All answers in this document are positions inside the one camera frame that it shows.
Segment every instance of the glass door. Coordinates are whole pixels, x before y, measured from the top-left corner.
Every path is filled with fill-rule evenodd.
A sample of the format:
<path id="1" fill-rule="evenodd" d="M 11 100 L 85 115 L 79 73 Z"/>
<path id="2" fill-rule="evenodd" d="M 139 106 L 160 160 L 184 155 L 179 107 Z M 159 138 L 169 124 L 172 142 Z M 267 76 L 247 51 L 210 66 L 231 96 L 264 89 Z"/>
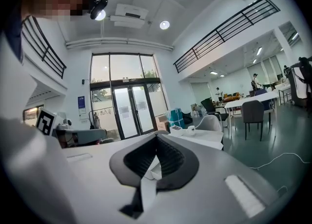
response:
<path id="1" fill-rule="evenodd" d="M 154 117 L 146 86 L 113 88 L 116 118 L 120 123 L 122 139 L 144 135 L 155 130 Z"/>

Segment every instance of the railing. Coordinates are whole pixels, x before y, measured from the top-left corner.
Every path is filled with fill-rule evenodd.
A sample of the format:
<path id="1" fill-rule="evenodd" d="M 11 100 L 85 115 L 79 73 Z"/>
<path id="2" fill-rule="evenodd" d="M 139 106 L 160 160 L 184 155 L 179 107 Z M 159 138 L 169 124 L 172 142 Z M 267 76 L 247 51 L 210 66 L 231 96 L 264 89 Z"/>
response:
<path id="1" fill-rule="evenodd" d="M 40 59 L 63 79 L 66 66 L 51 47 L 36 18 L 29 17 L 24 22 L 22 34 Z"/>
<path id="2" fill-rule="evenodd" d="M 217 26 L 175 63 L 178 73 L 230 38 L 280 11 L 270 0 L 257 0 Z"/>

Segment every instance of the person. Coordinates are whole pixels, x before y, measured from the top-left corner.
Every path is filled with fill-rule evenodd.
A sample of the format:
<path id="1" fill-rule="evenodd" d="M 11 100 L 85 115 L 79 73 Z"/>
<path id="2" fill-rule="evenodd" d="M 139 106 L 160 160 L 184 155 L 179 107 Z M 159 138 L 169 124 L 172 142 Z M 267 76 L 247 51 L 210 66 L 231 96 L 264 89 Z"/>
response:
<path id="1" fill-rule="evenodd" d="M 284 75 L 286 78 L 288 78 L 288 73 L 286 72 L 287 69 L 288 69 L 288 67 L 285 65 L 284 66 Z"/>
<path id="2" fill-rule="evenodd" d="M 223 92 L 220 91 L 220 88 L 217 87 L 217 88 L 216 88 L 216 94 L 215 94 L 215 95 L 218 95 L 219 102 L 222 102 L 222 93 L 223 93 Z"/>
<path id="3" fill-rule="evenodd" d="M 258 74 L 254 74 L 253 76 L 253 80 L 252 80 L 252 87 L 253 90 L 260 90 L 260 88 L 262 87 L 262 85 L 259 83 L 259 80 L 257 79 Z"/>
<path id="4" fill-rule="evenodd" d="M 94 0 L 20 0 L 8 17 L 3 31 L 15 56 L 22 63 L 22 23 L 29 16 L 57 19 L 58 16 L 82 16 Z"/>
<path id="5" fill-rule="evenodd" d="M 312 113 L 312 97 L 311 97 L 311 88 L 312 88 L 312 66 L 309 63 L 312 62 L 312 56 L 309 58 L 306 57 L 299 57 L 299 62 L 290 66 L 286 72 L 287 74 L 290 73 L 292 68 L 298 67 L 302 73 L 303 78 L 300 78 L 298 75 L 298 79 L 307 85 L 307 112 L 308 114 Z"/>

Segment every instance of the chair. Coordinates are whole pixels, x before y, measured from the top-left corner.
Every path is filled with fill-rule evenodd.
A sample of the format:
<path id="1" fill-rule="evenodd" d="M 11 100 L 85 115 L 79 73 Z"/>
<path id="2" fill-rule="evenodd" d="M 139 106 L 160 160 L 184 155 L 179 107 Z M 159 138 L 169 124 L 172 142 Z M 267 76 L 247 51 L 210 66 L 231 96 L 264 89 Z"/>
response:
<path id="1" fill-rule="evenodd" d="M 222 132 L 222 126 L 220 125 L 220 122 L 218 118 L 215 115 L 207 115 L 205 116 L 199 125 L 195 127 L 196 130 L 203 130 L 203 131 L 220 131 Z"/>
<path id="2" fill-rule="evenodd" d="M 258 100 L 245 102 L 242 105 L 241 113 L 243 117 L 243 122 L 245 123 L 245 140 L 247 139 L 247 124 L 250 131 L 249 124 L 261 124 L 261 136 L 260 141 L 262 140 L 263 132 L 263 116 L 264 116 L 264 105 Z"/>
<path id="3" fill-rule="evenodd" d="M 203 100 L 201 102 L 201 104 L 206 109 L 206 112 L 207 112 L 208 115 L 216 115 L 216 114 L 218 114 L 218 118 L 220 119 L 221 126 L 223 128 L 222 121 L 227 120 L 229 115 L 227 113 L 216 112 L 213 102 L 210 99 L 208 99 L 208 98 Z"/>
<path id="4" fill-rule="evenodd" d="M 267 90 L 260 89 L 260 90 L 255 91 L 254 95 L 258 96 L 258 95 L 265 94 L 265 93 L 267 93 Z M 262 104 L 264 106 L 265 112 L 266 111 L 272 111 L 272 109 L 270 107 L 270 100 L 263 101 Z M 269 112 L 269 129 L 271 129 L 271 112 Z"/>

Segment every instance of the door frame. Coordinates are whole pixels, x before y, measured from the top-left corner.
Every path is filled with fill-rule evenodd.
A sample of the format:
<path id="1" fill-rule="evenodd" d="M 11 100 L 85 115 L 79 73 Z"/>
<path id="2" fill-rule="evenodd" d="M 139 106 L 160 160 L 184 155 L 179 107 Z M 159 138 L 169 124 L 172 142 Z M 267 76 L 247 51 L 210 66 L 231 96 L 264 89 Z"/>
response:
<path id="1" fill-rule="evenodd" d="M 141 123 L 140 123 L 140 118 L 139 118 L 139 115 L 138 115 L 137 105 L 136 105 L 136 99 L 135 99 L 135 96 L 133 94 L 133 87 L 143 87 L 144 88 L 146 102 L 147 102 L 147 106 L 148 106 L 148 109 L 149 109 L 151 121 L 152 121 L 152 124 L 153 124 L 153 129 L 150 129 L 150 130 L 144 131 L 144 132 L 142 130 L 142 126 L 141 126 Z M 127 89 L 127 91 L 128 91 L 128 97 L 129 97 L 129 100 L 130 100 L 130 106 L 131 106 L 131 111 L 133 113 L 132 115 L 133 115 L 133 120 L 134 120 L 134 123 L 135 123 L 135 126 L 136 126 L 137 135 L 133 135 L 133 136 L 130 136 L 130 137 L 125 137 L 124 136 L 122 125 L 121 125 L 121 121 L 120 121 L 117 101 L 116 101 L 115 89 Z M 148 89 L 147 89 L 147 84 L 146 83 L 131 84 L 131 85 L 128 84 L 128 85 L 122 85 L 122 86 L 112 86 L 112 100 L 113 100 L 113 103 L 115 105 L 115 111 L 116 111 L 115 119 L 116 119 L 116 122 L 117 122 L 118 131 L 119 131 L 119 135 L 120 135 L 121 140 L 129 139 L 129 138 L 133 138 L 133 137 L 137 137 L 137 136 L 141 136 L 141 135 L 145 135 L 145 134 L 148 134 L 148 133 L 151 133 L 151 132 L 154 132 L 155 130 L 157 130 L 157 125 L 156 125 L 156 120 L 155 120 L 155 116 L 154 116 L 154 112 L 153 112 L 153 107 L 152 107 L 150 96 L 148 94 Z"/>

